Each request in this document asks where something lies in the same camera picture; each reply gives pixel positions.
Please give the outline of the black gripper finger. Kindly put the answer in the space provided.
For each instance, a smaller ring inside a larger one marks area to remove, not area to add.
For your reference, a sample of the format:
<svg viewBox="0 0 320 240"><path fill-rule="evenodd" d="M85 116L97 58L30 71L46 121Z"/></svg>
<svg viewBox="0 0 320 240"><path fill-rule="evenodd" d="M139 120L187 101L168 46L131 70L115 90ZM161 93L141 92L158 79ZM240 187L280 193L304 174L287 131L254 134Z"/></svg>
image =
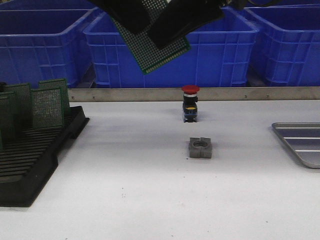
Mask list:
<svg viewBox="0 0 320 240"><path fill-rule="evenodd" d="M149 13L142 0L90 0L90 2L135 35L146 31L151 24Z"/></svg>
<svg viewBox="0 0 320 240"><path fill-rule="evenodd" d="M172 0L147 31L163 49L201 26L224 16L220 0Z"/></svg>

